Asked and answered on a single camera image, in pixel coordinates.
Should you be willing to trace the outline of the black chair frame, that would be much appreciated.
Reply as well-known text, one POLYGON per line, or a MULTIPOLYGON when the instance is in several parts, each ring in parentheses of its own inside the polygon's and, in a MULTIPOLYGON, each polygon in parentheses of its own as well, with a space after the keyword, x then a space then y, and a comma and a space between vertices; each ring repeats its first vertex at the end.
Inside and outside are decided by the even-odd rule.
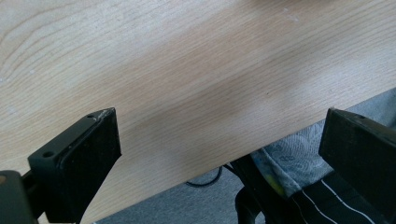
POLYGON ((265 224, 294 224, 292 209, 263 178, 253 159, 246 155, 231 162, 242 187, 235 196, 238 224, 255 224, 259 213, 265 224))

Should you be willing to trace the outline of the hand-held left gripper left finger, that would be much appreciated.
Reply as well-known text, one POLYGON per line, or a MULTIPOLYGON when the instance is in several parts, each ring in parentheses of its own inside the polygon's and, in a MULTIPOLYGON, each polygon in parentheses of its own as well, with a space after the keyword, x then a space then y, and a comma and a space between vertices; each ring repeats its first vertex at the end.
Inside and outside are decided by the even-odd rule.
POLYGON ((84 116, 28 157, 52 223, 79 223, 121 156, 116 109, 84 116))

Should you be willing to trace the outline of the grey patterned shirt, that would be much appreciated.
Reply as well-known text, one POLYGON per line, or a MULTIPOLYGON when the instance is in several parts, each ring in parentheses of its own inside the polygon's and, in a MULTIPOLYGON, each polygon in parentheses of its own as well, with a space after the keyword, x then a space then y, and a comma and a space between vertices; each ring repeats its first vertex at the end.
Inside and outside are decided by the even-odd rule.
MULTIPOLYGON (((396 128, 396 88, 347 111, 396 128)), ((324 124, 325 120, 320 120, 250 154, 261 175, 282 198, 288 199, 332 171, 318 154, 324 124)))

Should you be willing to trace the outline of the black striped pants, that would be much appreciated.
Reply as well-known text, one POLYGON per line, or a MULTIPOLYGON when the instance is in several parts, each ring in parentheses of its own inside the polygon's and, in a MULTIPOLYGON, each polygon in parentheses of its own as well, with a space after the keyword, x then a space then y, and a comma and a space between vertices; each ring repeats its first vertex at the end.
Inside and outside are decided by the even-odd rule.
POLYGON ((297 191, 289 202, 298 224, 390 224, 336 172, 297 191))

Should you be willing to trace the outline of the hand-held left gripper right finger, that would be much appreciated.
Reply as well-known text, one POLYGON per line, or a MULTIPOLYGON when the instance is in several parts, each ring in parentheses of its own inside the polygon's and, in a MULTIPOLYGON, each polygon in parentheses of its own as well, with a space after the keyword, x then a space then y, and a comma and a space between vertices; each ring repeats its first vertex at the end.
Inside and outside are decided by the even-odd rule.
POLYGON ((396 222, 396 131, 331 108, 318 154, 388 222, 396 222))

